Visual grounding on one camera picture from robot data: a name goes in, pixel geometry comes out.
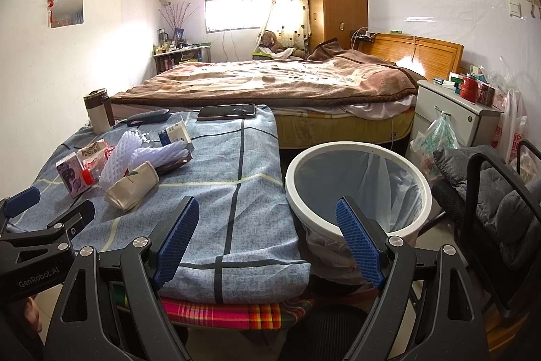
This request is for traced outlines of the red plaid cloth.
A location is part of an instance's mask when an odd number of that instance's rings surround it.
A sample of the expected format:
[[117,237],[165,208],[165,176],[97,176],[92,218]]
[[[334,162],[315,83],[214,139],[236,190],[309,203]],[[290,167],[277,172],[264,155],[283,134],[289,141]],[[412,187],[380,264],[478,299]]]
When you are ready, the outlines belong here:
[[237,331],[277,331],[298,323],[314,300],[298,297],[273,303],[212,304],[159,296],[170,321],[178,325]]

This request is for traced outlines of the white red plastic bag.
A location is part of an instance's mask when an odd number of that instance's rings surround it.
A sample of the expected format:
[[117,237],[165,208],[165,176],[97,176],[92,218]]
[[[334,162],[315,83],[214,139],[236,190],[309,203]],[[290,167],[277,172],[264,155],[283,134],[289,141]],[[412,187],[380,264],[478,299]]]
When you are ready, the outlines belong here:
[[492,147],[509,164],[517,157],[519,142],[524,138],[528,118],[522,94],[511,89],[506,96],[503,113],[495,130]]

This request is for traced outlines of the purple white carton box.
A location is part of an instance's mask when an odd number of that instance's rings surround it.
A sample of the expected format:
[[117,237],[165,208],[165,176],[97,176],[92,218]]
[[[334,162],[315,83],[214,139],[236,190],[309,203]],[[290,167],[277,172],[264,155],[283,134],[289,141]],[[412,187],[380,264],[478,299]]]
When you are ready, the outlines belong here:
[[57,161],[55,167],[72,198],[81,195],[94,185],[93,175],[84,167],[75,152]]

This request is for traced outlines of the white bedside cabinet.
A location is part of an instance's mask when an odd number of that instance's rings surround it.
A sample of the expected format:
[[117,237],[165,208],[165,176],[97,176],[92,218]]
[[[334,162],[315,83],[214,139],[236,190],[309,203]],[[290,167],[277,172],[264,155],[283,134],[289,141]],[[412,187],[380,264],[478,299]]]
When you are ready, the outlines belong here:
[[426,129],[441,113],[447,114],[461,146],[490,145],[501,112],[473,104],[440,85],[419,80],[411,138]]

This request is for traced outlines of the white round trash bin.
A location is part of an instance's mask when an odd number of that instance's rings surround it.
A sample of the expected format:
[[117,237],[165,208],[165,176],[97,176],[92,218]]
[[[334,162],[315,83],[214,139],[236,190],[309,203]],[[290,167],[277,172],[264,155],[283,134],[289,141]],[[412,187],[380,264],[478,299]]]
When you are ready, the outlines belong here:
[[319,278],[363,282],[337,225],[336,203],[351,197],[387,235],[414,246],[432,209],[429,184],[408,159],[371,143],[339,141],[305,149],[284,180],[292,212],[304,228],[308,259]]

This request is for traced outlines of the red jar on cabinet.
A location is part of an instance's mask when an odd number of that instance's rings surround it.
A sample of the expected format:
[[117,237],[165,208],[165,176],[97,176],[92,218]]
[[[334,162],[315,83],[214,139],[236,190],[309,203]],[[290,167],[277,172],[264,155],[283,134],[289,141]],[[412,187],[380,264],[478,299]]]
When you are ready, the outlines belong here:
[[477,102],[479,83],[477,79],[468,74],[463,78],[463,81],[460,86],[460,96],[472,103]]

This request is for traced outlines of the white blue small carton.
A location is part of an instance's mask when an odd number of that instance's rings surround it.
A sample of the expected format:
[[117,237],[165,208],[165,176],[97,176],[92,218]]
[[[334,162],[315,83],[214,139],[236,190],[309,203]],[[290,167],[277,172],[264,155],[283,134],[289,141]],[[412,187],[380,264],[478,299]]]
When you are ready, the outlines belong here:
[[159,139],[162,146],[167,146],[175,142],[183,142],[187,149],[193,150],[192,139],[189,136],[186,125],[183,121],[179,121],[161,130],[159,133]]

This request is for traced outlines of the brown teddy bear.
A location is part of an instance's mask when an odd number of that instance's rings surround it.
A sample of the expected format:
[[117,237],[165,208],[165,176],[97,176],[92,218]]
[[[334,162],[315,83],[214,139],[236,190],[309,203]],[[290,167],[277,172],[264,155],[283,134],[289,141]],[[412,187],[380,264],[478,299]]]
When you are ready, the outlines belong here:
[[284,50],[284,47],[278,42],[276,35],[269,30],[265,30],[260,37],[259,47],[268,49],[271,53],[278,53]]

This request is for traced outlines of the wooden bed headboard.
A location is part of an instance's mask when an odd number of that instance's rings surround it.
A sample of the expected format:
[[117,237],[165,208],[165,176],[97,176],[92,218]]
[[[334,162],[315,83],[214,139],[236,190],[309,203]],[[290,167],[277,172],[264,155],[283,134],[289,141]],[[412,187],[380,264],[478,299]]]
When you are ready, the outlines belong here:
[[384,61],[410,60],[421,64],[427,80],[447,79],[460,70],[463,46],[454,42],[403,34],[376,33],[371,40],[357,39],[354,48]]

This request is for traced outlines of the wall calendar poster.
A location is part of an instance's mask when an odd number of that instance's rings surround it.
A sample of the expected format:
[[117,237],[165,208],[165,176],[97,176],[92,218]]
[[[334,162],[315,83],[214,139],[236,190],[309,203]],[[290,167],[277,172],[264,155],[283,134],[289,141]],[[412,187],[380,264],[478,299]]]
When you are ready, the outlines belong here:
[[48,0],[49,26],[57,28],[84,23],[84,0]]

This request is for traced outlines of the cluttered side desk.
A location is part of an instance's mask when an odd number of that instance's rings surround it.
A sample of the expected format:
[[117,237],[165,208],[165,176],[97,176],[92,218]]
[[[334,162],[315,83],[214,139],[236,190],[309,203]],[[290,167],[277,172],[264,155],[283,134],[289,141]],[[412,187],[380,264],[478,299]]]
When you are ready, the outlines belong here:
[[211,62],[211,43],[190,43],[183,29],[174,30],[172,38],[164,28],[158,29],[158,44],[153,46],[156,73],[161,74],[184,62]]

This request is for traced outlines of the black smartphone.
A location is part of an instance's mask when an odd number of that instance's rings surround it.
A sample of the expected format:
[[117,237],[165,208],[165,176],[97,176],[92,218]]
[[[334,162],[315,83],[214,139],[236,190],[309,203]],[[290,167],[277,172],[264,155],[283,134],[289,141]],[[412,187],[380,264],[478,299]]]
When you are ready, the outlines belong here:
[[242,118],[254,118],[256,116],[256,105],[214,105],[204,106],[200,109],[198,121],[231,120]]

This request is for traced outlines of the red white snack wrapper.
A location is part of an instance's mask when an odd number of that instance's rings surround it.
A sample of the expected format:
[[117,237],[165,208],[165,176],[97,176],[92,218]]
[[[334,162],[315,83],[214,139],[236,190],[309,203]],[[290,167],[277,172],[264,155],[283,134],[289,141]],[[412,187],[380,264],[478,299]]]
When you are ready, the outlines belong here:
[[77,157],[83,165],[81,175],[87,184],[96,183],[99,180],[114,149],[115,147],[109,145],[104,139],[99,139],[78,150]]

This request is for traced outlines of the patterned window curtain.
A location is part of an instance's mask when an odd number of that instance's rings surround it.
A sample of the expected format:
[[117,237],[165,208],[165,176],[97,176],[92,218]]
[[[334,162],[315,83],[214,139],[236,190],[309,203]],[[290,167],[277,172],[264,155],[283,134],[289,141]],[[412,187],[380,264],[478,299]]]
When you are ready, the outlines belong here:
[[283,48],[306,50],[311,35],[309,0],[272,0],[268,30]]

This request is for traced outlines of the brown bed blanket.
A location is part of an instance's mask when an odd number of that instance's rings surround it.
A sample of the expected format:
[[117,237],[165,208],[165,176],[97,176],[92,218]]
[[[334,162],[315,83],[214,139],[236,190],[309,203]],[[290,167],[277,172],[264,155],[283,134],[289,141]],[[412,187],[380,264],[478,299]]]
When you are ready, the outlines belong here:
[[183,63],[111,98],[115,105],[196,107],[252,103],[269,107],[396,102],[418,92],[419,73],[336,39],[308,59]]

